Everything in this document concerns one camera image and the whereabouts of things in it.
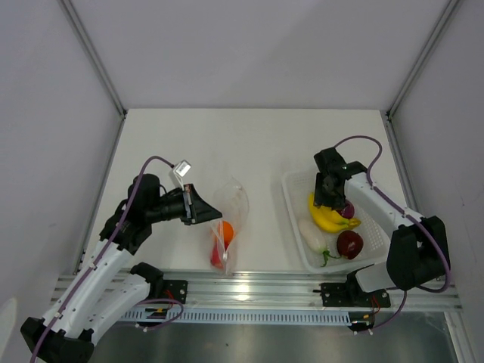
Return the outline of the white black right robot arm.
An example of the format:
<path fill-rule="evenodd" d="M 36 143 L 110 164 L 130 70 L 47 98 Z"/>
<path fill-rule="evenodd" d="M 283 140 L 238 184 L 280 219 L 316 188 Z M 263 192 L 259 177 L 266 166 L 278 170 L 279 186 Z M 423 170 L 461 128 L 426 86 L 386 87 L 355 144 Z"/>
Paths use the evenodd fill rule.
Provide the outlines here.
<path fill-rule="evenodd" d="M 362 305 L 378 290 L 443 293 L 448 289 L 451 266 L 444 222 L 425 217 L 392 200 L 372 180 L 371 170 L 359 161 L 348 163 L 335 147 L 314 155 L 318 168 L 313 205 L 339 209 L 349 200 L 364 211 L 389 237 L 385 262 L 348 274 L 345 295 Z"/>

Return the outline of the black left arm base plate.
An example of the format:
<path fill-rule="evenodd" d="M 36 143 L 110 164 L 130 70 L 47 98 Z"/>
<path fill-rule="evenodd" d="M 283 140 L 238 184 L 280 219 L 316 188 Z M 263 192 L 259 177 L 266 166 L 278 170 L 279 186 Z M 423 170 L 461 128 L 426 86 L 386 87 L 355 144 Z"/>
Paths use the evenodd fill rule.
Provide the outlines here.
<path fill-rule="evenodd" d="M 185 304 L 188 295 L 188 281 L 186 280 L 165 280 L 161 297 L 174 299 Z"/>

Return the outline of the orange toy orange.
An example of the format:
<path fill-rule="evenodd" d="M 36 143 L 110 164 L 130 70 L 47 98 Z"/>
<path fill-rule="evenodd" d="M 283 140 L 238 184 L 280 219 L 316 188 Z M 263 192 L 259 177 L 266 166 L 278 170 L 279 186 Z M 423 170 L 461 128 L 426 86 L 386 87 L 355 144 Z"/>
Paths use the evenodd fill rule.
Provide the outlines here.
<path fill-rule="evenodd" d="M 219 236 L 222 237 L 224 244 L 229 245 L 235 237 L 235 231 L 231 223 L 223 220 L 218 226 Z"/>

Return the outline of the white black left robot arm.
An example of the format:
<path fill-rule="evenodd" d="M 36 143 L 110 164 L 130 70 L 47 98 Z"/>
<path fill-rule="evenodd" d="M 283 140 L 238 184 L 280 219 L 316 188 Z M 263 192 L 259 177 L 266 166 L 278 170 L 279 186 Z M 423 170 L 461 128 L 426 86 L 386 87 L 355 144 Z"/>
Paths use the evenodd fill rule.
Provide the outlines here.
<path fill-rule="evenodd" d="M 102 336 L 132 307 L 144 302 L 177 303 L 163 298 L 163 272 L 145 262 L 135 265 L 120 287 L 104 293 L 150 237 L 153 224 L 178 219 L 196 225 L 222 217 L 192 184 L 165 194 L 160 189 L 157 176 L 136 177 L 72 284 L 41 318 L 25 320 L 20 332 L 32 353 L 31 361 L 87 362 Z"/>

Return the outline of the red toy tomato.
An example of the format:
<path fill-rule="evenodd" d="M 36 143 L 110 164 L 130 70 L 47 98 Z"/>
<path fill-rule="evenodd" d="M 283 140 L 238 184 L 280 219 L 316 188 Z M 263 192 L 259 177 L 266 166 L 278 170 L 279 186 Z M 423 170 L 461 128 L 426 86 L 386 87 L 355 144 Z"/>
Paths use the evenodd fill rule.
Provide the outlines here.
<path fill-rule="evenodd" d="M 211 257 L 210 257 L 210 263 L 211 263 L 212 267 L 218 268 L 218 269 L 223 268 L 221 256 L 225 252 L 226 248 L 227 248 L 227 244 L 224 245 L 224 247 L 222 248 L 222 252 L 220 253 L 219 252 L 219 245 L 218 244 L 213 245 L 212 254 L 211 254 Z"/>

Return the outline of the clear zip top bag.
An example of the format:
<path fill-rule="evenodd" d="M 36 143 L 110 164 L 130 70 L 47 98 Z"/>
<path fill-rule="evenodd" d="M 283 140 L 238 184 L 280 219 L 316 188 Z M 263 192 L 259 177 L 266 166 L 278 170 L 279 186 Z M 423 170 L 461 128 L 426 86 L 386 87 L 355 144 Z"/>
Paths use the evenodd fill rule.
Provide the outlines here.
<path fill-rule="evenodd" d="M 243 185 L 230 178 L 213 195 L 213 202 L 222 217 L 210 223 L 213 247 L 210 265 L 221 275 L 230 275 L 237 256 L 237 238 L 250 211 L 249 198 Z"/>

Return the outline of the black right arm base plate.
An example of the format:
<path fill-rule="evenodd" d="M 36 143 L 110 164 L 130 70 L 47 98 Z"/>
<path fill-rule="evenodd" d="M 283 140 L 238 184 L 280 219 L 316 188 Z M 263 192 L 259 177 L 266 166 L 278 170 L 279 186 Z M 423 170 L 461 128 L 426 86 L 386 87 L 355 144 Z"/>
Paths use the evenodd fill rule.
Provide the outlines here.
<path fill-rule="evenodd" d="M 382 289 L 364 292 L 358 285 L 350 283 L 321 283 L 314 293 L 320 295 L 324 307 L 389 308 L 389 293 Z"/>

